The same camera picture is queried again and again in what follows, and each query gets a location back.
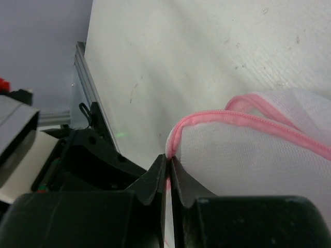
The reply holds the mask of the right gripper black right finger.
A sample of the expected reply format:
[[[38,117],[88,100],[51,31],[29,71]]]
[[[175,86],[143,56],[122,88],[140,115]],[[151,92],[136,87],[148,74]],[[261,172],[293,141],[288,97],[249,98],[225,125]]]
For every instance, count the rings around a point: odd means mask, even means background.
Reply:
[[[169,163],[176,247],[330,247],[316,206],[298,196],[217,196]]]

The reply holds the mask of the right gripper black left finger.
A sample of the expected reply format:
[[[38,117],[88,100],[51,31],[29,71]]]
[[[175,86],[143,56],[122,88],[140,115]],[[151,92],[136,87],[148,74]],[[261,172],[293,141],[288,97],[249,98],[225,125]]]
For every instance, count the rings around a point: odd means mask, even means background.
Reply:
[[[1,247],[163,247],[166,157],[122,191],[49,192],[16,199]]]

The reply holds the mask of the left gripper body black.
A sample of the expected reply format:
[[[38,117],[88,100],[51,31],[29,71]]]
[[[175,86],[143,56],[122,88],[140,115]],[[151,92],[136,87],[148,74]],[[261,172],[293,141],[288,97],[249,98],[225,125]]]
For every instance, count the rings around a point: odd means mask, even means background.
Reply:
[[[57,143],[32,183],[32,192],[124,190],[146,172],[117,151],[97,102],[90,107],[80,103],[79,109],[87,128],[45,131]]]

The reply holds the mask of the white mesh laundry bag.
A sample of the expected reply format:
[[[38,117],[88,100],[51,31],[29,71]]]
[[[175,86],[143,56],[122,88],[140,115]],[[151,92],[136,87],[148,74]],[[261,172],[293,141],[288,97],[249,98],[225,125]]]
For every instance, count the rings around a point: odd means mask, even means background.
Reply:
[[[297,88],[233,97],[174,126],[169,163],[217,196],[298,196],[330,232],[330,100]]]

